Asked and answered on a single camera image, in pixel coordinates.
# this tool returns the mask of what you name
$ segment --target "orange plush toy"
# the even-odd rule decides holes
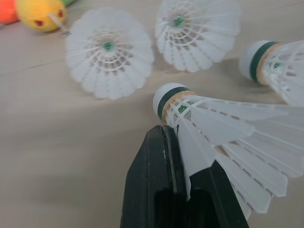
[[[10,24],[18,20],[15,0],[0,0],[0,23]]]

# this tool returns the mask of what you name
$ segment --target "light wood surface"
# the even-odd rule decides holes
[[[132,13],[153,35],[160,0],[79,0],[68,27],[88,9]],[[146,132],[160,120],[155,90],[185,84],[199,95],[283,103],[266,87],[242,78],[237,57],[261,39],[304,37],[303,0],[240,0],[241,33],[222,63],[194,74],[177,72],[154,48],[154,72],[131,97],[96,100],[71,79],[60,31],[38,33],[21,23],[0,30],[0,227],[118,228],[126,172]],[[304,178],[290,179],[287,196],[251,228],[303,228]]]

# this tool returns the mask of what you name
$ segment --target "green logo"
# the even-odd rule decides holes
[[[182,15],[178,15],[173,20],[173,25],[175,28],[180,29],[185,24],[185,18]]]
[[[110,41],[110,40],[105,40],[102,43],[102,49],[105,52],[111,52],[111,51],[113,51],[114,47],[115,47],[115,44],[112,41]]]
[[[179,113],[181,114],[183,111],[186,110],[186,108],[187,108],[187,107],[186,107],[186,106],[183,106],[183,105],[182,105],[181,107],[179,107],[179,109],[178,109],[178,110],[179,110]]]
[[[275,63],[274,64],[274,70],[277,71],[279,69],[279,67],[281,66],[280,63]]]

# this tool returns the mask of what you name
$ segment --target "shuttlecock cork tip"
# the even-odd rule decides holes
[[[256,83],[260,83],[258,78],[259,62],[267,50],[277,43],[278,42],[269,40],[260,40],[250,45],[242,53],[238,62],[238,68],[241,74]]]
[[[167,83],[162,85],[155,93],[153,98],[153,109],[155,114],[162,119],[164,107],[177,94],[185,91],[191,91],[183,84]]]

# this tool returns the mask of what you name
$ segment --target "green plush toy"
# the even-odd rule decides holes
[[[77,0],[62,0],[64,6],[70,5],[70,4],[72,4],[74,1],[77,1]]]

